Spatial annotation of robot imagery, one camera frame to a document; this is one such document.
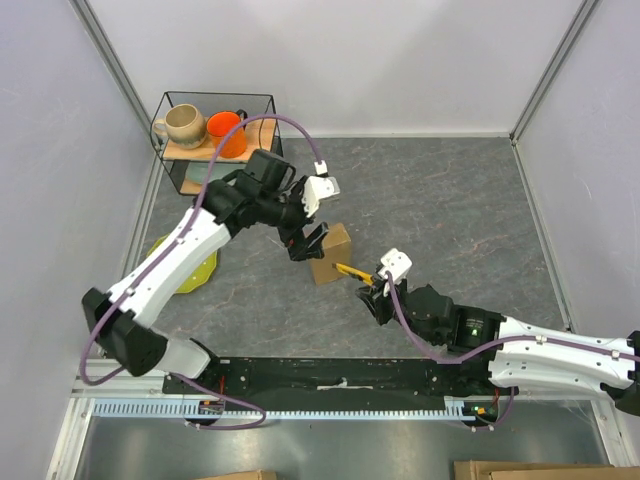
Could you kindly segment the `yellow utility knife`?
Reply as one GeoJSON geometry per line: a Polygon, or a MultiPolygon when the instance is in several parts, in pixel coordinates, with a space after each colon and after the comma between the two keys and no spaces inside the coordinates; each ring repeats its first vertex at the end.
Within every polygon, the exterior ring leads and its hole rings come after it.
{"type": "Polygon", "coordinates": [[[340,274],[363,283],[361,290],[379,290],[384,287],[384,282],[377,274],[370,274],[343,263],[333,263],[332,266],[340,274]]]}

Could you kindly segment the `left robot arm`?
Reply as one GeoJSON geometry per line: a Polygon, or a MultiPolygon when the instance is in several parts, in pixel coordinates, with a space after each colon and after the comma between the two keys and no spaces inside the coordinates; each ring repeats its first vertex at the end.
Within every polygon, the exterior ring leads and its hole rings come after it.
{"type": "Polygon", "coordinates": [[[313,223],[321,201],[339,187],[324,161],[315,174],[298,177],[282,157],[255,150],[245,167],[207,184],[163,243],[108,291],[95,288],[82,298],[90,340],[134,377],[158,368],[184,376],[198,393],[219,382],[214,354],[194,340],[170,338],[154,324],[168,300],[195,270],[242,230],[256,224],[274,227],[293,261],[321,259],[328,233],[313,223]]]}

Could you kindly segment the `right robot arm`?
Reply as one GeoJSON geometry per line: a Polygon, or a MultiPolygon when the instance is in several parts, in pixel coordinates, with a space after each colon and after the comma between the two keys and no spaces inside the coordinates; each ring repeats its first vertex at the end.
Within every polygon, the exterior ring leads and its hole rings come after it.
{"type": "Polygon", "coordinates": [[[450,367],[469,393],[490,385],[581,392],[639,413],[638,332],[606,338],[542,328],[457,304],[430,285],[409,291],[405,281],[376,280],[356,296],[379,324],[398,322],[422,356],[450,367]]]}

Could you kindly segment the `brown cardboard express box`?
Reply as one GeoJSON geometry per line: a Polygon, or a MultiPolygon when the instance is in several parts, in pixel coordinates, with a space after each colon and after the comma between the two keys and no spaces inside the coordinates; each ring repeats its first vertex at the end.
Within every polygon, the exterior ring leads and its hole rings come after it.
{"type": "Polygon", "coordinates": [[[352,257],[352,241],[343,223],[329,227],[328,234],[322,241],[324,257],[308,261],[311,275],[317,286],[325,285],[345,277],[335,264],[349,265],[352,257]]]}

